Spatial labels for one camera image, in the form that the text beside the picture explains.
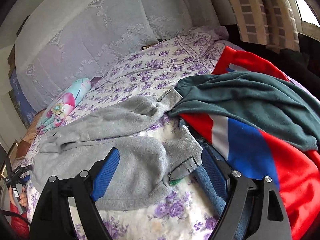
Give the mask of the person's left hand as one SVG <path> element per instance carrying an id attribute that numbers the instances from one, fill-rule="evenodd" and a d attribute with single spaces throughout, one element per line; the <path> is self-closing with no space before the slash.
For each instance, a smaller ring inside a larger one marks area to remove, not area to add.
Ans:
<path id="1" fill-rule="evenodd" d="M 9 188 L 9 197 L 10 197 L 10 202 L 13 206 L 17 206 L 15 204 L 15 198 L 14 198 L 14 193 L 13 193 L 13 190 L 12 188 L 10 187 Z M 25 190 L 25 187 L 23 186 L 22 187 L 22 192 L 20 193 L 20 201 L 19 201 L 19 204 L 25 208 L 28 207 L 28 199 L 27 199 L 27 193 L 26 193 L 26 190 Z"/>

